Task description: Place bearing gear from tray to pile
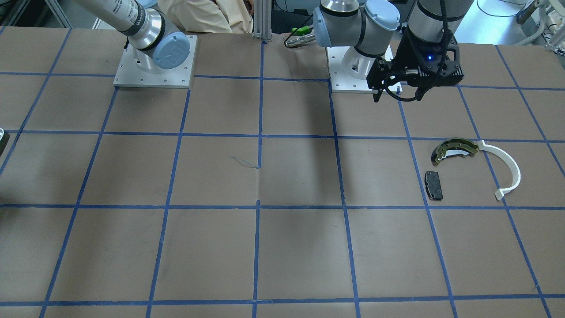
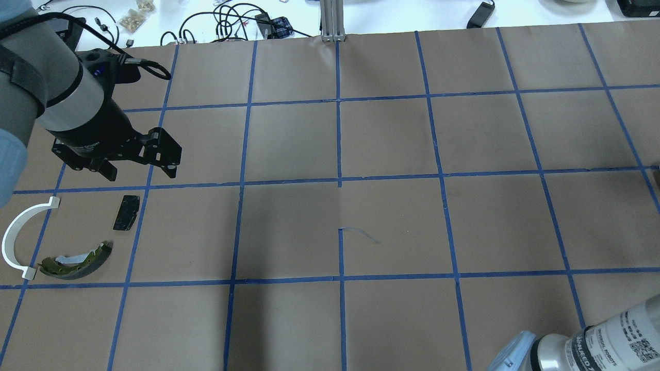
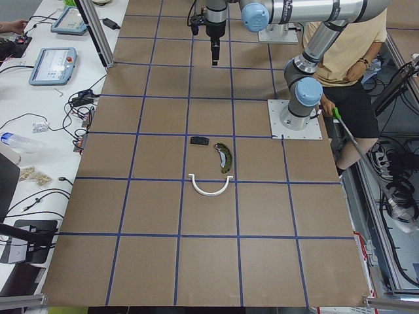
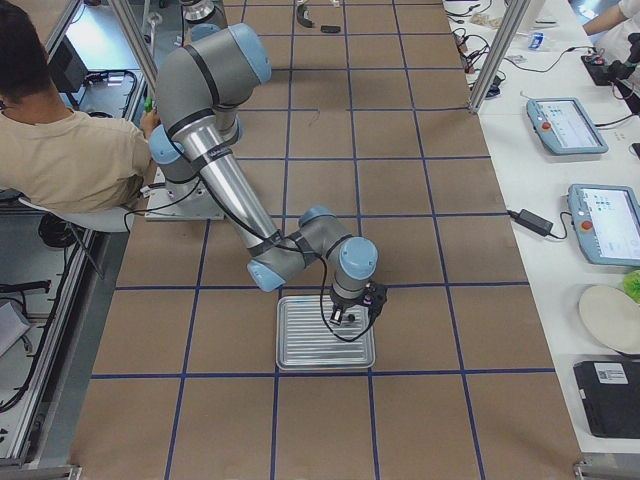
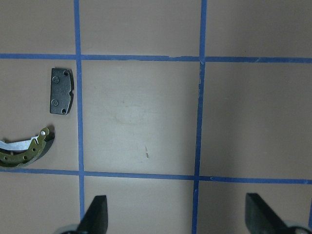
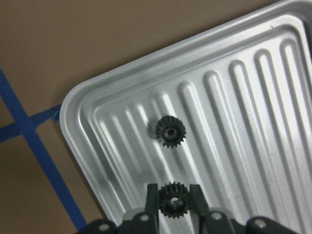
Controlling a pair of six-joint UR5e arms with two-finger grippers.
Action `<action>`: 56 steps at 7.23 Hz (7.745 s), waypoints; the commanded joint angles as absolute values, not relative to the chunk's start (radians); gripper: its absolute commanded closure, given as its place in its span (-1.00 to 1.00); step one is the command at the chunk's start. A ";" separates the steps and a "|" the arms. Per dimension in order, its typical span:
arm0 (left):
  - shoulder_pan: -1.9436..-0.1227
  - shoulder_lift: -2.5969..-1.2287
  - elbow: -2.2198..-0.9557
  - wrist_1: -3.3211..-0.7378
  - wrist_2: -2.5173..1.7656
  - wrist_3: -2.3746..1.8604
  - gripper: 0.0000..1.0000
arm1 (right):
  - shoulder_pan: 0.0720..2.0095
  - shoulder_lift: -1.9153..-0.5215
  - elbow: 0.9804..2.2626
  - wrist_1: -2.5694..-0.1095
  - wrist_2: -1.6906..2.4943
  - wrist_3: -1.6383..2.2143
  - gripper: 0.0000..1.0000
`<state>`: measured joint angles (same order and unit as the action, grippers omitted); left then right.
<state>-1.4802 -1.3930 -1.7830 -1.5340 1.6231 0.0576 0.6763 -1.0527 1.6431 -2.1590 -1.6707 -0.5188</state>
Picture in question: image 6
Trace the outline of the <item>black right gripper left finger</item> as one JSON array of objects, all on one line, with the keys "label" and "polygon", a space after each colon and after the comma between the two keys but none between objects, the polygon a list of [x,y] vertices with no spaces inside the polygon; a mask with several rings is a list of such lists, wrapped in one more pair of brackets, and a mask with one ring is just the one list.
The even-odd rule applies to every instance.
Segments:
[{"label": "black right gripper left finger", "polygon": [[146,231],[148,234],[159,233],[159,197],[158,197],[158,185],[148,184],[147,195],[144,213],[148,216],[148,219],[143,223],[146,224]]}]

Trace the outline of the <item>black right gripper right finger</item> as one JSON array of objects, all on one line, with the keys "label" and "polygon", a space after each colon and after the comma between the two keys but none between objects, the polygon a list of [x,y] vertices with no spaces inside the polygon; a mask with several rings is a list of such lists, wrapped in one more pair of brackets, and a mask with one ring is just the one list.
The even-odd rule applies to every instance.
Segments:
[{"label": "black right gripper right finger", "polygon": [[209,234],[209,206],[200,185],[190,185],[190,216],[195,234]]}]

